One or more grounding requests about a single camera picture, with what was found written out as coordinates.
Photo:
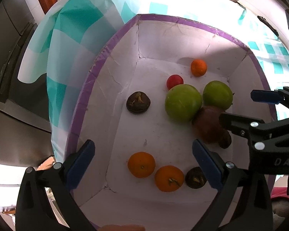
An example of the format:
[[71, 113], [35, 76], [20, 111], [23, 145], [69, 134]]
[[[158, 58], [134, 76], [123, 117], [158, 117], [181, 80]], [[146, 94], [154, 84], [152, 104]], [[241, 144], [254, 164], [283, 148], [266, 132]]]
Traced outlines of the dark red pomegranate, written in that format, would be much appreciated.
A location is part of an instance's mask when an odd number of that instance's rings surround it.
[[192, 119], [196, 137], [206, 144], [218, 143], [223, 149], [229, 147], [231, 136], [219, 121], [219, 116], [224, 112], [216, 106], [203, 106]]

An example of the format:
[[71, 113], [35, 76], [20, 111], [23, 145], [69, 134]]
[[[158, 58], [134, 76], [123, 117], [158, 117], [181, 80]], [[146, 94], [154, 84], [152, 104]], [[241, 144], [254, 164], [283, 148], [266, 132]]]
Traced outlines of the dark passion fruit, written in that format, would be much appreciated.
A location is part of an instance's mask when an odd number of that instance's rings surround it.
[[193, 167], [185, 175], [185, 183], [192, 189], [199, 189], [203, 187], [206, 182], [207, 179], [199, 166]]
[[149, 97], [141, 91], [132, 93], [126, 101], [128, 111], [133, 114], [142, 114], [146, 112], [150, 107], [150, 104], [151, 100]]

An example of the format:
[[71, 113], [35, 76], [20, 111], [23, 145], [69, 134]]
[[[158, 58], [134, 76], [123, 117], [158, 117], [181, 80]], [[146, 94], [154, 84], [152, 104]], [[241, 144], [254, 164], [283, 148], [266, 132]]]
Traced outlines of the large green apple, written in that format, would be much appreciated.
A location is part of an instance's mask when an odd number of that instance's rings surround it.
[[188, 84], [176, 85], [166, 94], [164, 107], [168, 117], [178, 123], [188, 123], [202, 106], [202, 95]]

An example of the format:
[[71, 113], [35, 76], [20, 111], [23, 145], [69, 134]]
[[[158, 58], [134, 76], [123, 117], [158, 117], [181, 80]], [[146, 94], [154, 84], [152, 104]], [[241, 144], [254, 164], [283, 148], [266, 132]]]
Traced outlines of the orange tangerine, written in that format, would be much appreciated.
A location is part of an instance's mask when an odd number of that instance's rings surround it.
[[195, 77], [201, 77], [207, 72], [207, 64], [204, 60], [195, 59], [191, 63], [191, 73]]
[[174, 192], [183, 185], [184, 173], [172, 165], [162, 166], [155, 173], [155, 185], [162, 192]]
[[134, 177], [147, 178], [155, 171], [155, 159], [147, 152], [137, 152], [129, 158], [127, 167]]

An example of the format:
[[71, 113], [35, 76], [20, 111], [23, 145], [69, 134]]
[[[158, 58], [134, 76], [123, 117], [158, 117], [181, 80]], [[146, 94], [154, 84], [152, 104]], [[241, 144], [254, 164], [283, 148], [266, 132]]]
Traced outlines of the small red tomato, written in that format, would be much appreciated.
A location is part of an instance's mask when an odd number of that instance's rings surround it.
[[184, 80], [181, 76], [179, 76], [178, 74], [173, 74], [173, 75], [169, 76], [169, 78], [167, 79], [166, 86], [167, 86], [168, 90], [170, 90], [174, 86], [182, 85], [183, 83], [184, 83]]

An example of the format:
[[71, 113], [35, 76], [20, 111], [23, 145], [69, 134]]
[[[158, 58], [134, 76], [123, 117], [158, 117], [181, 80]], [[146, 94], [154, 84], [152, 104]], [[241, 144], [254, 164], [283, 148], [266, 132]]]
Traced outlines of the grey refrigerator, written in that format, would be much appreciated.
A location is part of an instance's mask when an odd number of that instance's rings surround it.
[[46, 76], [18, 72], [37, 24], [25, 0], [0, 0], [0, 164], [38, 166], [53, 155]]

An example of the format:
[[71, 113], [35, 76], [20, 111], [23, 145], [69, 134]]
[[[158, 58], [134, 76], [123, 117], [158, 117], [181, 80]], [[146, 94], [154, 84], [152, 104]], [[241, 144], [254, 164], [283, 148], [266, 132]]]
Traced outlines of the white box purple rim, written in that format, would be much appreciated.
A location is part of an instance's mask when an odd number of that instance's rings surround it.
[[[204, 60], [207, 72], [191, 73], [191, 63]], [[165, 112], [166, 80], [173, 74], [202, 91], [213, 80], [234, 94], [229, 112], [276, 119], [273, 106], [252, 101], [252, 90], [269, 89], [254, 53], [244, 43], [216, 28], [180, 17], [142, 14], [126, 23], [94, 61], [73, 114], [66, 152], [90, 139], [95, 156], [73, 196], [84, 215], [102, 227], [138, 224], [146, 230], [191, 230], [216, 195], [206, 184], [186, 185], [163, 193], [154, 177], [134, 177], [127, 162], [136, 152], [150, 153], [158, 168], [187, 172], [197, 165], [190, 124], [172, 121]], [[128, 111], [126, 101], [136, 92], [151, 100], [142, 114]]]

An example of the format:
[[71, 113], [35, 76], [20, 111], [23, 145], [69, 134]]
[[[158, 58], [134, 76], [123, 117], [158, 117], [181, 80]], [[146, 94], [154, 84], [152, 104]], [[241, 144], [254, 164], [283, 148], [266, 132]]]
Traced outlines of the teal checkered tablecloth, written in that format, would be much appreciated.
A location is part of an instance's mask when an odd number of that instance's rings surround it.
[[73, 111], [94, 60], [107, 41], [136, 14], [198, 21], [242, 41], [254, 53], [272, 89], [289, 85], [289, 51], [257, 17], [229, 0], [60, 0], [38, 25], [18, 79], [32, 84], [45, 74], [51, 145], [57, 161]]

